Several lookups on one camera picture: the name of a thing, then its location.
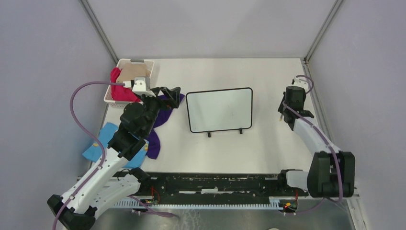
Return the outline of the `black framed whiteboard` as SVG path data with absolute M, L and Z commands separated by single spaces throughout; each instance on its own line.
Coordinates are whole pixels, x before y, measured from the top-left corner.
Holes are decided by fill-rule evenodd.
M 185 96 L 192 133 L 236 130 L 243 134 L 253 124 L 253 89 L 250 87 L 189 92 Z

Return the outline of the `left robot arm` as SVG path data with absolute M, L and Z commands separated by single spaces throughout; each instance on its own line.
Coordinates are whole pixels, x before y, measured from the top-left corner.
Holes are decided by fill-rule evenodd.
M 125 197 L 145 195 L 150 175 L 136 167 L 107 189 L 105 184 L 144 148 L 161 110 L 176 109 L 181 103 L 180 87 L 155 87 L 138 92 L 141 102 L 129 103 L 120 116 L 118 130 L 102 150 L 96 163 L 62 195 L 52 195 L 47 204 L 55 215 L 52 229 L 61 223 L 68 230 L 89 230 L 97 218 Z

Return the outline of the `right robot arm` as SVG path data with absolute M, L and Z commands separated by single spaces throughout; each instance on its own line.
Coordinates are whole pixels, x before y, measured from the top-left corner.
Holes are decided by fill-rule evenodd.
M 289 128 L 300 137 L 313 158 L 308 171 L 282 170 L 277 191 L 290 195 L 296 188 L 311 197 L 352 197 L 355 189 L 355 156 L 333 144 L 316 125 L 313 114 L 304 109 L 306 91 L 288 86 L 283 93 L 278 112 Z

